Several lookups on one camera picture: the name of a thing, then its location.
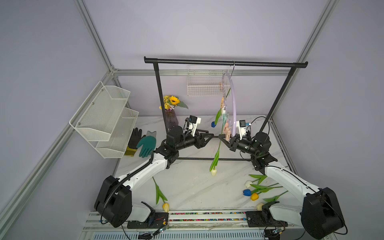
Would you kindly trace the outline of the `purple clip hanger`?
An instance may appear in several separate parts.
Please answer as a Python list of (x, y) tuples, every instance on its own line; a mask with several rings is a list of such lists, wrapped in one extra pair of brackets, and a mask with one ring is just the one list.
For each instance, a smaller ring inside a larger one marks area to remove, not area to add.
[(223, 73), (219, 85), (222, 93), (222, 100), (220, 105), (220, 117), (222, 120), (221, 133), (225, 135), (225, 140), (227, 142), (230, 141), (231, 137), (236, 135), (237, 107), (236, 95), (233, 93), (233, 73), (235, 66), (235, 62), (233, 62), (230, 68)]

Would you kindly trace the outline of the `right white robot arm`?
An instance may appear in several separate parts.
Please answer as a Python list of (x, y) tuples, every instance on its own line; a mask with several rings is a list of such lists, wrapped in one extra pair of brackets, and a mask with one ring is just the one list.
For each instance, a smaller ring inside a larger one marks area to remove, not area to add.
[(231, 151), (249, 154), (256, 171), (280, 184), (299, 201), (299, 206), (284, 205), (277, 200), (267, 204), (266, 213), (274, 220), (300, 226), (317, 240), (346, 227), (336, 193), (305, 181), (279, 163), (269, 152), (272, 143), (268, 134), (259, 132), (254, 137), (236, 134), (229, 140), (219, 135), (219, 139)]

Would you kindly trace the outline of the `black clothes rack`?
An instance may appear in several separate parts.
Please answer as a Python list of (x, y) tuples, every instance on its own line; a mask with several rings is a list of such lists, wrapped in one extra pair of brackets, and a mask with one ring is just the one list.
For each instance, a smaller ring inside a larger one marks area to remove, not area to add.
[[(292, 79), (292, 76), (297, 69), (304, 69), (307, 67), (308, 63), (269, 63), (269, 62), (235, 62), (235, 61), (207, 61), (207, 60), (176, 60), (176, 59), (157, 59), (157, 58), (144, 58), (146, 64), (153, 64), (158, 90), (162, 94), (162, 85), (160, 78), (159, 64), (178, 64), (178, 65), (213, 65), (213, 66), (244, 66), (244, 67), (275, 67), (275, 68), (290, 68), (290, 71), (287, 75), (287, 78), (276, 97), (275, 102), (268, 115), (265, 117), (263, 126), (268, 124), (270, 117), (272, 116), (273, 111), (277, 107), (279, 100), (282, 97), (285, 89), (288, 86), (288, 83)], [(268, 133), (265, 133), (264, 127), (261, 127), (260, 130), (254, 135), (251, 135), (251, 125), (246, 123), (244, 120), (237, 120), (237, 114), (234, 113), (233, 117), (230, 119), (228, 112), (226, 110), (227, 104), (226, 100), (228, 95), (235, 95), (235, 89), (232, 80), (232, 74), (229, 72), (224, 72), (222, 75), (221, 81), (213, 86), (214, 90), (223, 94), (222, 103), (220, 110), (217, 113), (216, 119), (213, 122), (212, 126), (215, 127), (218, 121), (223, 121), (223, 126), (220, 135), (217, 136), (218, 139), (229, 150), (235, 152), (239, 150), (242, 153), (247, 153), (250, 155), (249, 161), (253, 164), (255, 170), (262, 172), (269, 163), (277, 161), (270, 152), (269, 148), (271, 147), (271, 141)], [(200, 118), (196, 116), (190, 116), (185, 120), (185, 125), (183, 127), (174, 126), (167, 127), (167, 137), (162, 141), (159, 148), (157, 148), (151, 157), (162, 156), (162, 161), (166, 164), (166, 167), (169, 168), (175, 160), (179, 158), (179, 151), (186, 149), (188, 147), (194, 146), (197, 149), (203, 148), (207, 143), (215, 137), (214, 134), (210, 134), (208, 131), (199, 130), (198, 124), (200, 123)]]

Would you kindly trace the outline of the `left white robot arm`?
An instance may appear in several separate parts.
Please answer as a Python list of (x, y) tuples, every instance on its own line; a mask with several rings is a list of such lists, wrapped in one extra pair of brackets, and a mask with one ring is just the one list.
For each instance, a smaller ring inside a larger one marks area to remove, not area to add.
[(133, 204), (133, 193), (157, 173), (168, 169), (179, 158), (179, 150), (191, 146), (203, 148), (213, 137), (208, 131), (184, 131), (180, 126), (174, 127), (146, 162), (126, 175), (107, 177), (95, 202), (101, 224), (111, 224), (115, 228), (126, 221), (151, 224), (155, 210), (145, 202)]

